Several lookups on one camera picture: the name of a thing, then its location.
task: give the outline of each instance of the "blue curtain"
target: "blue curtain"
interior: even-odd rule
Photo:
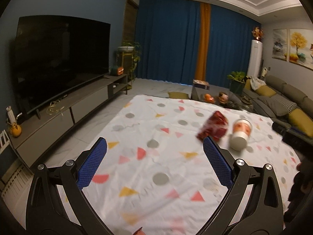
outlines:
[[[140,0],[135,40],[142,46],[137,76],[192,84],[200,33],[200,3]]]
[[[260,23],[216,5],[211,7],[206,80],[211,85],[229,87],[226,76],[232,71],[247,72],[252,30]]]

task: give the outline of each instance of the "gray wall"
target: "gray wall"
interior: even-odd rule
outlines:
[[[66,15],[111,24],[110,64],[121,44],[126,0],[11,0],[0,18],[0,130],[5,129],[5,108],[15,98],[10,82],[10,43],[15,39],[18,19],[28,15]],[[0,165],[8,158],[0,157]]]
[[[274,29],[313,29],[313,24],[309,17],[298,19],[297,21],[284,21],[272,24],[262,24],[264,29],[263,59],[264,67],[271,67],[268,75],[274,75],[288,84],[303,91],[309,98],[313,99],[313,71],[305,67],[272,58],[273,30]]]

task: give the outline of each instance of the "metal screw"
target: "metal screw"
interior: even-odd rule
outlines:
[[[66,165],[66,166],[72,166],[73,163],[74,163],[73,160],[67,160],[66,163],[65,163],[65,165]]]
[[[268,170],[271,170],[273,167],[272,167],[272,165],[270,165],[270,164],[266,164],[266,165],[265,165],[265,168],[267,168]]]
[[[244,160],[241,160],[241,159],[238,159],[236,161],[236,163],[239,165],[239,166],[243,166],[245,164],[245,161]]]
[[[39,170],[42,170],[44,168],[44,164],[39,164],[37,167]]]

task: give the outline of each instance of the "red plastic package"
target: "red plastic package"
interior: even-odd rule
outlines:
[[[219,141],[228,129],[228,119],[219,111],[215,111],[209,119],[206,120],[198,133],[197,138],[201,141],[207,136],[212,136],[215,141]]]

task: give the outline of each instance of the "landscape painting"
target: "landscape painting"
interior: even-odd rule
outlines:
[[[313,30],[290,29],[289,61],[313,70]]]
[[[273,30],[272,58],[287,61],[287,29]]]

